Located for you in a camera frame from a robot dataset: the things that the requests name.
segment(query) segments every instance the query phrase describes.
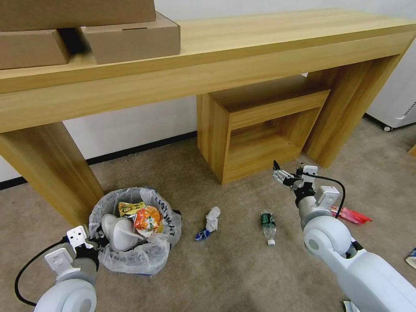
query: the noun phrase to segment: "wooden cube shelf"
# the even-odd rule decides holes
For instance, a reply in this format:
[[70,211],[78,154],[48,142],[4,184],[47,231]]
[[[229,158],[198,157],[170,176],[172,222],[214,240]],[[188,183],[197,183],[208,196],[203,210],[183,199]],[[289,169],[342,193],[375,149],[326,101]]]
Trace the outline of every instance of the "wooden cube shelf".
[[294,160],[329,92],[299,75],[200,94],[198,148],[222,184]]

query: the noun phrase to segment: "wooden table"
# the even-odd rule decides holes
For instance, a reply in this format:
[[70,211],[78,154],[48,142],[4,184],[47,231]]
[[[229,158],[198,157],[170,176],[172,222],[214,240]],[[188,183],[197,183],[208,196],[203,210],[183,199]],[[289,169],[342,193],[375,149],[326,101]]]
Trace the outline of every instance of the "wooden table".
[[0,71],[0,154],[70,223],[103,191],[63,120],[309,72],[332,91],[304,152],[328,167],[416,35],[341,9],[179,24],[180,55]]

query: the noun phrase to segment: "black cable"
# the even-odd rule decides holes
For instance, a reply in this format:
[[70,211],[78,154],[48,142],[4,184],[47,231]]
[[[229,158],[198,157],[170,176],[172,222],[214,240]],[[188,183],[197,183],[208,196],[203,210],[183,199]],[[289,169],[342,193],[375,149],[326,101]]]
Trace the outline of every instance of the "black cable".
[[23,298],[22,295],[20,294],[20,291],[19,291],[19,280],[20,280],[20,277],[22,276],[23,272],[27,269],[27,267],[29,265],[32,264],[33,261],[35,261],[41,255],[43,255],[46,251],[48,251],[49,249],[51,249],[51,248],[53,248],[55,246],[58,246],[59,244],[64,243],[64,242],[66,242],[66,240],[63,238],[61,241],[59,241],[57,243],[54,243],[54,244],[50,245],[49,247],[45,248],[44,250],[42,250],[40,253],[38,253],[36,256],[34,256],[32,259],[30,259],[29,262],[26,263],[25,266],[20,270],[19,274],[17,274],[16,279],[14,281],[14,293],[16,294],[16,297],[21,302],[23,302],[23,303],[25,303],[27,305],[30,305],[30,306],[36,306],[36,303],[34,303],[32,301],[29,301],[29,300]]
[[338,183],[341,186],[341,188],[342,188],[341,203],[339,204],[339,208],[338,208],[337,214],[335,215],[335,218],[338,219],[339,214],[341,213],[341,209],[344,206],[344,201],[345,201],[345,186],[341,182],[339,182],[338,180],[331,179],[331,178],[327,178],[327,177],[324,177],[324,176],[321,176],[321,175],[311,175],[309,173],[302,173],[302,174],[304,174],[306,176],[311,176],[311,177],[314,177],[314,178],[317,178],[317,179],[332,181],[332,182]]

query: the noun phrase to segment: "carpet floor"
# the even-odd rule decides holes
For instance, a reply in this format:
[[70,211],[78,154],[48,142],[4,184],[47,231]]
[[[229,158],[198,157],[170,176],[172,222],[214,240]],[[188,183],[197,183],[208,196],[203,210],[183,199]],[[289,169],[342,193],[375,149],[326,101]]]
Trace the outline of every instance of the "carpet floor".
[[[362,120],[331,168],[319,172],[341,180],[345,205],[373,219],[364,225],[344,221],[355,239],[414,286],[416,270],[403,259],[416,247],[416,159],[406,154],[416,143],[415,130],[385,133]],[[302,156],[282,167],[293,171],[300,161],[312,163]],[[294,195],[274,181],[271,165],[221,186],[196,139],[93,165],[106,192],[151,186],[183,217],[182,237],[159,274],[149,278],[100,267],[97,311],[342,311],[345,296],[330,269],[303,247]],[[14,278],[70,225],[29,184],[0,191],[0,202],[1,310],[31,311],[16,299]],[[222,211],[219,231],[195,242],[213,206]],[[262,209],[275,214],[275,247],[267,246],[261,231]],[[22,277],[21,292],[37,301],[54,278],[41,258]]]

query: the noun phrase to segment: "white wall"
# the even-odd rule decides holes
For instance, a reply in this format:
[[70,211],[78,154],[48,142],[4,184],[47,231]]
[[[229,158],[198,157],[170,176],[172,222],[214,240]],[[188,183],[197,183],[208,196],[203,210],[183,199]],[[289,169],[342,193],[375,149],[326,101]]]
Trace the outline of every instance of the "white wall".
[[[173,20],[344,7],[416,18],[416,0],[155,0]],[[196,130],[195,97],[68,120],[66,127],[85,158]],[[19,174],[0,157],[0,181]]]

